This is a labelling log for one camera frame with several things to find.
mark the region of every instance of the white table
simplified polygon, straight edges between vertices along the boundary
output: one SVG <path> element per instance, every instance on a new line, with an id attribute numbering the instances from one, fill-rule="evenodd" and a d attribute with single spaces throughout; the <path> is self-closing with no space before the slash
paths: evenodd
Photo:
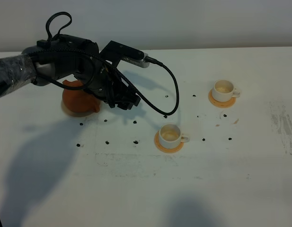
<path id="1" fill-rule="evenodd" d="M 54 85 L 0 99 L 3 225 L 292 227 L 292 47 L 146 52 L 178 81 L 179 109 L 167 119 L 143 101 L 70 118 Z M 162 68 L 119 69 L 159 108 L 173 108 Z M 229 109 L 207 98 L 223 78 L 242 89 Z M 153 143 L 166 122 L 191 136 L 172 155 Z"/>

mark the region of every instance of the orange object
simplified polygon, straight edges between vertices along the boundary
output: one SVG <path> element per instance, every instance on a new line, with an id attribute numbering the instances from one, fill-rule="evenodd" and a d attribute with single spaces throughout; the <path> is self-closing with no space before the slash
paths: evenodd
<path id="1" fill-rule="evenodd" d="M 155 134 L 154 137 L 154 144 L 157 147 L 158 150 L 165 152 L 165 153 L 175 153 L 178 152 L 184 145 L 183 142 L 181 142 L 176 148 L 173 149 L 166 149 L 159 143 L 159 131 Z"/>
<path id="2" fill-rule="evenodd" d="M 64 85 L 70 87 L 79 87 L 82 86 L 82 82 L 79 80 L 69 82 L 67 80 L 63 81 Z M 66 90 L 64 89 L 62 93 L 62 102 L 64 106 L 71 111 L 72 113 L 87 114 L 94 112 L 99 112 L 101 101 L 95 98 L 93 95 L 84 92 L 83 90 Z"/>
<path id="3" fill-rule="evenodd" d="M 212 90 L 210 90 L 209 92 L 209 100 L 210 102 L 214 105 L 214 106 L 217 106 L 219 108 L 228 108 L 228 107 L 231 107 L 234 105 L 235 101 L 236 101 L 236 98 L 231 98 L 229 101 L 227 102 L 218 102 L 216 101 L 213 96 L 212 96 Z"/>

